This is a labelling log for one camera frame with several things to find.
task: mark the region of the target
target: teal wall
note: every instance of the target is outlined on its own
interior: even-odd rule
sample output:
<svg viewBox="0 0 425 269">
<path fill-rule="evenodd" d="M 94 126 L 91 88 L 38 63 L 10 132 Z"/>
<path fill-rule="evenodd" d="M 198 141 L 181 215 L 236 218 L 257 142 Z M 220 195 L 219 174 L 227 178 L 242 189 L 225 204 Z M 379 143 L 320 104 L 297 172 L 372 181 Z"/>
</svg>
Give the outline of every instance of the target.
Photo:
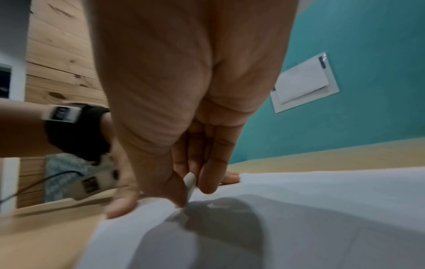
<svg viewBox="0 0 425 269">
<path fill-rule="evenodd" d="M 316 0 L 283 69 L 327 52 L 340 93 L 249 119 L 231 163 L 425 136 L 425 1 Z"/>
</svg>

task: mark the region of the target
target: cable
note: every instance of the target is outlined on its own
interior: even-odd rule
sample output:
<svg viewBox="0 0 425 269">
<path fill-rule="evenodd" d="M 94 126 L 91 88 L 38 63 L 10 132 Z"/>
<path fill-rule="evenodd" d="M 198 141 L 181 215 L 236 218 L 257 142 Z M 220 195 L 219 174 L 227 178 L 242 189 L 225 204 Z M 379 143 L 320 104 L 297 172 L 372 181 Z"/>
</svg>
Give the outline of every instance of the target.
<svg viewBox="0 0 425 269">
<path fill-rule="evenodd" d="M 62 171 L 62 172 L 60 172 L 60 173 L 57 173 L 57 174 L 54 174 L 54 175 L 48 176 L 48 177 L 46 177 L 46 178 L 44 178 L 44 179 L 42 179 L 42 180 L 39 180 L 39 181 L 37 181 L 37 182 L 35 182 L 35 183 L 31 184 L 30 186 L 25 187 L 25 188 L 23 188 L 22 190 L 17 191 L 15 194 L 12 194 L 11 196 L 8 196 L 8 197 L 4 198 L 3 200 L 0 200 L 0 205 L 1 205 L 1 204 L 3 204 L 3 203 L 4 203 L 4 202 L 6 202 L 6 201 L 8 201 L 8 200 L 12 199 L 13 197 L 20 195 L 20 194 L 21 194 L 21 193 L 23 193 L 24 191 L 29 190 L 29 189 L 31 189 L 31 188 L 32 188 L 32 187 L 34 187 L 34 186 L 37 186 L 37 185 L 38 185 L 38 184 L 40 184 L 40 183 L 43 183 L 43 182 L 45 182 L 45 181 L 47 181 L 47 180 L 49 180 L 49 179 L 51 179 L 51 178 L 54 178 L 54 177 L 56 177 L 56 176 L 58 176 L 58 175 L 63 175 L 63 174 L 68 174 L 68 173 L 75 173 L 75 174 L 77 174 L 77 175 L 79 175 L 79 176 L 83 176 L 83 174 L 82 174 L 81 172 L 79 172 L 79 171 L 75 171 L 75 170 Z"/>
</svg>

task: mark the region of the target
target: white wall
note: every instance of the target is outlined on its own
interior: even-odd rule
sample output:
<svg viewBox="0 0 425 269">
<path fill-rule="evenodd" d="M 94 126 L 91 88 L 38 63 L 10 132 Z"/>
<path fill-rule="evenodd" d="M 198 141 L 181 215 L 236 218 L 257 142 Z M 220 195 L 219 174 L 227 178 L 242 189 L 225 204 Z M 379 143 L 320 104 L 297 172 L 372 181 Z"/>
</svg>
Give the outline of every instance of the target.
<svg viewBox="0 0 425 269">
<path fill-rule="evenodd" d="M 9 98 L 24 101 L 27 35 L 31 0 L 0 0 L 0 63 L 12 67 Z M 17 191 L 19 159 L 4 159 L 0 197 L 3 199 Z M 6 202 L 1 212 L 15 208 L 16 199 Z"/>
</svg>

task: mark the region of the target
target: wooden table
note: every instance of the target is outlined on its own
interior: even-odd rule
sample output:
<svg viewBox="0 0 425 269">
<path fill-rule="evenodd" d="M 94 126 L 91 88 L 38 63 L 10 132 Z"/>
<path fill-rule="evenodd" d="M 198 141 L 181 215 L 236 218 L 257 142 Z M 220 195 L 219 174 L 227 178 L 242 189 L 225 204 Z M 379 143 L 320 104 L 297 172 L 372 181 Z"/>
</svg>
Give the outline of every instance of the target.
<svg viewBox="0 0 425 269">
<path fill-rule="evenodd" d="M 308 172 L 425 166 L 425 139 L 314 152 L 233 164 L 233 172 Z M 65 199 L 0 217 L 0 267 L 67 269 L 78 262 L 113 191 Z"/>
</svg>

